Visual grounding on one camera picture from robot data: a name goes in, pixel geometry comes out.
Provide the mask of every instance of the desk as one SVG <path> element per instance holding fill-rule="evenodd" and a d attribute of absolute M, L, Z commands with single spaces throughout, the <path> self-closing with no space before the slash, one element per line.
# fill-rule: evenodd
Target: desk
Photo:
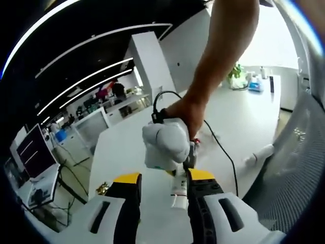
<path fill-rule="evenodd" d="M 220 143 L 233 158 L 243 197 L 262 165 L 247 168 L 243 159 L 273 142 L 280 111 L 280 77 L 274 76 L 274 94 L 268 80 L 263 93 L 218 88 L 211 96 L 205 119 L 220 136 Z M 138 241 L 147 243 L 191 243 L 187 212 L 170 209 L 171 176 L 164 171 L 147 169 L 142 127 L 151 120 L 152 107 L 100 134 L 90 174 L 89 198 L 103 182 L 132 172 L 141 172 L 142 201 Z M 235 193 L 231 163 L 215 146 L 199 158 L 197 168 L 212 172 L 225 192 Z"/>

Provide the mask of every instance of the bottle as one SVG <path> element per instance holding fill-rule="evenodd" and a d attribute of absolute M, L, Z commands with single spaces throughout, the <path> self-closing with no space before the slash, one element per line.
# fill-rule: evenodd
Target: bottle
<path fill-rule="evenodd" d="M 263 68 L 263 66 L 261 66 L 261 75 L 262 75 L 262 79 L 266 79 L 267 78 L 266 70 Z"/>

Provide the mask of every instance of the black device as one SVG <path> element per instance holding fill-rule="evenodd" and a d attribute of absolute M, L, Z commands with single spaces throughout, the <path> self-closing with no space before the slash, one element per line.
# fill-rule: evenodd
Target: black device
<path fill-rule="evenodd" d="M 273 80 L 273 76 L 270 76 L 270 86 L 271 86 L 271 93 L 274 93 L 274 80 Z"/>
<path fill-rule="evenodd" d="M 34 126 L 17 148 L 17 153 L 24 164 L 26 172 L 36 178 L 46 169 L 56 164 L 49 150 L 39 124 Z"/>

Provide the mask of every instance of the white pillar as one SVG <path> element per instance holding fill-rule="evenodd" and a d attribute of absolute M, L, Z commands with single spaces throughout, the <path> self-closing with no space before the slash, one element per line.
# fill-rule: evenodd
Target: white pillar
<path fill-rule="evenodd" d="M 176 91 L 163 51 L 154 32 L 132 35 L 129 50 L 142 79 L 144 92 L 149 94 L 150 101 L 153 101 L 161 90 Z M 163 106 L 166 101 L 166 105 L 168 105 L 171 96 L 175 95 L 164 94 L 159 103 Z"/>

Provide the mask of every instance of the white wall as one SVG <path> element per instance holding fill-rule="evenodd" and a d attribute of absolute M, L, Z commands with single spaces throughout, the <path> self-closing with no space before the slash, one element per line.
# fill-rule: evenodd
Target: white wall
<path fill-rule="evenodd" d="M 124 85 L 125 90 L 127 90 L 129 88 L 134 88 L 135 86 L 139 86 L 134 71 L 132 71 L 128 75 L 124 75 L 124 76 L 118 78 L 117 80 L 119 83 Z"/>
<path fill-rule="evenodd" d="M 188 89 L 193 80 L 195 68 L 208 40 L 210 16 L 211 5 L 181 24 L 160 42 L 177 92 Z M 239 63 L 244 66 L 298 69 L 295 45 L 276 8 L 261 6 L 256 34 Z"/>
<path fill-rule="evenodd" d="M 257 30 L 239 63 L 298 69 L 293 39 L 277 8 L 260 6 Z"/>
<path fill-rule="evenodd" d="M 169 67 L 154 32 L 132 35 L 129 49 L 150 101 L 161 90 L 175 91 Z M 163 98 L 171 95 L 164 94 L 158 103 L 164 103 Z"/>
<path fill-rule="evenodd" d="M 194 78 L 208 41 L 209 23 L 210 14 L 204 9 L 160 42 L 177 92 L 186 90 Z"/>

